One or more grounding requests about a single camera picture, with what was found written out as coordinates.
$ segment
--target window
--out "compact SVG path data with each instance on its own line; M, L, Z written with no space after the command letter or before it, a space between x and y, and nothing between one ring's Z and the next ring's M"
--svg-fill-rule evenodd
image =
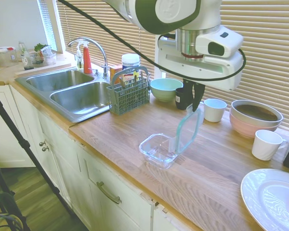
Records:
M221 18L244 36L247 65L235 91L206 87L204 98L266 103L284 115L282 126L289 128L289 0L223 0Z
M150 59L154 60L155 55L155 36L147 32L141 31L135 25L126 22L120 18L115 11L105 2L99 0L73 0L69 1L74 6L83 10L90 16L96 18L122 39L140 50ZM60 15L60 22L63 31L65 44L78 37L89 37L97 41L104 49L109 65L121 64L123 54L132 53L129 48L117 41L99 26L57 2ZM66 50L76 53L76 44L72 48L66 46ZM100 51L94 46L89 45L90 58L93 63L103 65L104 60ZM154 66L147 61L141 60L141 65L148 68L148 71L154 75Z
M38 5L39 5L39 12L42 17L42 22L44 25L47 43L52 47L54 51L56 51L57 46L53 35L53 27L49 17L46 0L38 0Z

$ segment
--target stacked bowls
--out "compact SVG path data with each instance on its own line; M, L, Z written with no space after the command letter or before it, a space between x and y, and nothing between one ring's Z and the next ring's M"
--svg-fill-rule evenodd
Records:
M250 100L233 101L229 116L233 129L247 138L258 130L275 131L284 118L276 109Z

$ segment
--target white mug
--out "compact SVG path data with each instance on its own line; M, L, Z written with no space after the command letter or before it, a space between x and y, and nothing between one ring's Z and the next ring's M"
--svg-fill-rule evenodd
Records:
M251 153L260 160L270 160L278 149L288 145L288 141L269 130L258 130Z
M204 118L209 122L220 122L226 110L226 102L218 99L207 99L204 104Z

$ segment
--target wall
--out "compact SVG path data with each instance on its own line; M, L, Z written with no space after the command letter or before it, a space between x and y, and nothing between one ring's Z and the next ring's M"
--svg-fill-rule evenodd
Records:
M37 0L0 0L0 47L47 44Z

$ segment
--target drawer handle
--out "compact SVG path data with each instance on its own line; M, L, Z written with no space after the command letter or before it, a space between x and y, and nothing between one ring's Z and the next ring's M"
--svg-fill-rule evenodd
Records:
M105 191L105 189L103 189L102 188L102 186L104 185L104 182L97 182L96 183L96 185L97 185L97 187L102 191L102 193L106 196L106 197L108 197L111 201L113 201L114 203L116 203L117 205L118 204L120 204L120 197L119 196L117 196L117 197L112 197L111 195L109 195L109 193L107 193L106 191Z

